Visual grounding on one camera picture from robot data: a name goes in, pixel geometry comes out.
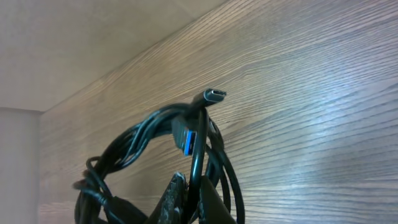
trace metal connector tip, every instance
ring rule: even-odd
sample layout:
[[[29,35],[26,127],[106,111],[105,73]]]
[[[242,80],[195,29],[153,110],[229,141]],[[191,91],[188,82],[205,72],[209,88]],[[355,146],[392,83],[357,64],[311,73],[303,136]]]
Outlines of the metal connector tip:
[[[209,102],[218,103],[224,100],[226,96],[225,91],[215,90],[215,89],[207,89],[203,92],[203,97],[205,100]]]

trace wooden panel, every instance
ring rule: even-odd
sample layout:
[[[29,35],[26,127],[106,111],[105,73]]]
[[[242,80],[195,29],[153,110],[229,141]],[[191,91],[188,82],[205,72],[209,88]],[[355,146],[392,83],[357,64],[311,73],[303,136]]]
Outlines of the wooden panel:
[[[72,223],[84,162],[151,111],[206,87],[248,223],[398,220],[398,2],[232,1],[41,117],[41,223]],[[106,179],[150,213],[170,137]]]
[[[46,111],[222,1],[1,1],[0,106]]]

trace wood grain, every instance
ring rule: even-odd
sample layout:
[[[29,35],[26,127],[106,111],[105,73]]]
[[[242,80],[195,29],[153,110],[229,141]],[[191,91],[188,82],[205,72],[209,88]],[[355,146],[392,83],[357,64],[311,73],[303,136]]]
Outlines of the wood grain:
[[[398,2],[231,1],[41,117],[41,223],[73,223],[86,158],[206,87],[247,223],[398,222]],[[190,158],[170,136],[106,179],[149,214]]]
[[[1,1],[0,107],[47,111],[225,1]]]

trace blue usb port insert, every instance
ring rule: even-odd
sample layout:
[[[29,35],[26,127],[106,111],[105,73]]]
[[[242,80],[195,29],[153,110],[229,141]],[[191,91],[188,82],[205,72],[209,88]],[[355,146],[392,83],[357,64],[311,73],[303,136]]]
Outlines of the blue usb port insert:
[[[187,138],[185,140],[184,155],[192,155],[193,146],[195,145],[195,139],[197,137],[196,131],[188,130]]]

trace cable bundle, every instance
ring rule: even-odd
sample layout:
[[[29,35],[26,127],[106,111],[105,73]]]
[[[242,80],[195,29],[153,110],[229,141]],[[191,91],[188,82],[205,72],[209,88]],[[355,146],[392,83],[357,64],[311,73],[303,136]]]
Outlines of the cable bundle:
[[[143,122],[125,130],[101,156],[89,158],[86,162],[87,170],[83,173],[84,179],[73,184],[75,189],[80,190],[75,206],[75,222],[106,223],[98,218],[103,207],[108,223],[148,223],[147,217],[131,203],[112,196],[104,179],[108,174],[131,165],[151,139],[173,134],[177,147],[183,150],[192,147],[190,181],[180,223],[193,222],[197,216],[201,217],[197,208],[205,152],[209,155],[206,176],[214,187],[221,180],[223,203],[230,212],[231,199],[226,174],[228,175],[235,196],[237,223],[244,223],[244,205],[238,180],[224,152],[220,131],[206,110],[207,106],[222,101],[225,94],[219,90],[208,89],[197,95],[190,104],[176,103],[165,106],[153,112]],[[210,139],[211,146],[206,144],[207,138]]]

